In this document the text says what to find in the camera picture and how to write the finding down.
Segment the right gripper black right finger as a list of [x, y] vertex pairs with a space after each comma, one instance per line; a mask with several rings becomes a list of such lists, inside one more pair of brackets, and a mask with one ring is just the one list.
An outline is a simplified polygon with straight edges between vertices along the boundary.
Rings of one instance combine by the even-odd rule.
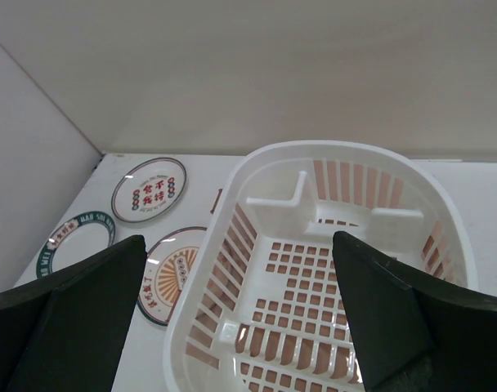
[[367, 391], [497, 391], [497, 296], [396, 261], [345, 231], [335, 274]]

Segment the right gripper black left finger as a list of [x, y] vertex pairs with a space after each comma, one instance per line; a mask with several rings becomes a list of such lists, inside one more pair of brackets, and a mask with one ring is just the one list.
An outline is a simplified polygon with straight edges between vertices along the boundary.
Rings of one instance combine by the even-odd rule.
[[0, 391], [109, 391], [146, 266], [130, 236], [0, 292]]

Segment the plate with orange sunburst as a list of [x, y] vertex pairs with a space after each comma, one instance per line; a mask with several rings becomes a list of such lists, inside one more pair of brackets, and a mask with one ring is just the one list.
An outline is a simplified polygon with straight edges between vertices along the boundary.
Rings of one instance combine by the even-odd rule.
[[184, 227], [162, 237], [147, 252], [137, 305], [150, 322], [168, 325], [205, 233], [202, 226]]

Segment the white plastic dish rack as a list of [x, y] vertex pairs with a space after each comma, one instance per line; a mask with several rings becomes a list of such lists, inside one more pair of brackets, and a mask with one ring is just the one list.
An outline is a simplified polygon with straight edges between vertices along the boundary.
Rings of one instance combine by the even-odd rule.
[[478, 286], [455, 205], [415, 163], [350, 142], [269, 145], [231, 173], [172, 312], [168, 390], [362, 390], [332, 257], [339, 230]]

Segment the plate with green rim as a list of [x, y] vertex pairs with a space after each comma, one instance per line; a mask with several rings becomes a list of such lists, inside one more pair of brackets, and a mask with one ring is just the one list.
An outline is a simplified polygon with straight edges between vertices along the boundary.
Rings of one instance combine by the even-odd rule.
[[61, 224], [45, 241], [35, 265], [36, 278], [43, 278], [110, 247], [115, 240], [113, 218], [89, 211]]

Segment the plate with red characters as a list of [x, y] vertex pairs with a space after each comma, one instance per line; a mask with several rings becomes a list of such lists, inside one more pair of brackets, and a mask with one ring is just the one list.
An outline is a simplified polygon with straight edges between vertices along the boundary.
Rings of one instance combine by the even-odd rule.
[[124, 223], [152, 221], [177, 204], [186, 184], [187, 170], [179, 160], [149, 159], [119, 180], [112, 193], [111, 210]]

